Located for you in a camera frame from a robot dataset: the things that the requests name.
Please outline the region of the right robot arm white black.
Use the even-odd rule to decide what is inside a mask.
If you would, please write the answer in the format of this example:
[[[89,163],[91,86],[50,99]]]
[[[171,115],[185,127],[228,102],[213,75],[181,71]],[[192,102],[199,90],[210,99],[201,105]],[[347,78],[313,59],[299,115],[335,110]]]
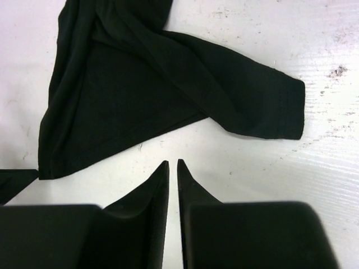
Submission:
[[[169,164],[105,208],[9,206],[38,176],[1,171],[2,268],[161,268]],[[302,202],[223,203],[177,164],[184,268],[338,268],[316,212]]]

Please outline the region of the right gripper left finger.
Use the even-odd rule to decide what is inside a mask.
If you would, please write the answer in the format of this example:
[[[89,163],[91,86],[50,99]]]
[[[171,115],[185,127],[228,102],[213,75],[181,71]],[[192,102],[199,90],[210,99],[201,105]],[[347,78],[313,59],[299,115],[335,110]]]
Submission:
[[[1,207],[2,268],[161,268],[169,197],[162,162],[133,191],[97,205]]]

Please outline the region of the black tank top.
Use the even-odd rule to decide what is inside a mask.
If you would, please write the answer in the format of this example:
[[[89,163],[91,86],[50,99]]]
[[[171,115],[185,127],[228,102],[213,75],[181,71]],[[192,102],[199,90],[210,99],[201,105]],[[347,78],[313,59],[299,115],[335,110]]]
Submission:
[[[226,47],[166,31],[171,5],[66,1],[39,130],[41,180],[205,118],[237,135],[301,138],[305,84]]]

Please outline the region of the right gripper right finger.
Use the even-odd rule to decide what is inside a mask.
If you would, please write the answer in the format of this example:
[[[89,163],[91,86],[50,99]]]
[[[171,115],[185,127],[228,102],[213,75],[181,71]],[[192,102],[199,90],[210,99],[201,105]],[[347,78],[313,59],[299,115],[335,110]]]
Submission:
[[[224,203],[177,163],[184,268],[338,268],[317,213],[297,201]]]

